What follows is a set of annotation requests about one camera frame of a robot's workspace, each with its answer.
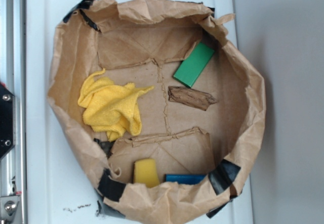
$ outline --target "bolt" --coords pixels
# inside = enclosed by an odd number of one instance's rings
[[[15,204],[15,202],[13,201],[8,201],[6,204],[5,204],[5,210],[6,212],[13,212],[15,211],[17,208],[17,205]]]
[[[9,94],[5,94],[2,96],[2,99],[6,102],[11,101],[11,96]]]
[[[7,147],[10,146],[10,145],[11,145],[11,141],[6,140],[6,141],[5,141],[5,145],[6,145]]]

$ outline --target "piece of bark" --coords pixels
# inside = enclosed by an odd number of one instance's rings
[[[169,86],[169,101],[206,111],[211,104],[218,103],[212,95],[185,86]]]

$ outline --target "brown paper bag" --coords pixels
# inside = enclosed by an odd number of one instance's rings
[[[241,193],[261,147],[266,106],[264,79],[226,39],[222,24],[233,18],[215,19],[196,3],[83,0],[57,26],[48,101],[93,187],[126,218],[185,223],[212,216]],[[180,61],[200,41],[216,50],[193,87],[219,101],[207,111],[167,97],[168,86],[181,85],[172,78]],[[118,139],[109,159],[93,140],[106,140],[105,133],[84,125],[77,105],[83,81],[101,68],[115,84],[155,86],[138,101],[140,136]],[[197,185],[132,184],[133,161],[152,156],[161,181],[166,173],[206,177]]]

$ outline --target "green sponge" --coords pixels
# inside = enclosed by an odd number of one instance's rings
[[[214,52],[213,49],[200,42],[190,56],[181,63],[173,77],[185,86],[192,87]]]

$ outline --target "yellow cloth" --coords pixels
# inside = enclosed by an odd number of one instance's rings
[[[80,90],[78,105],[86,108],[83,121],[94,132],[106,131],[108,140],[115,141],[126,130],[137,136],[142,129],[137,98],[154,87],[135,88],[134,83],[115,85],[108,77],[94,81],[94,77],[105,73],[105,69],[91,74]]]

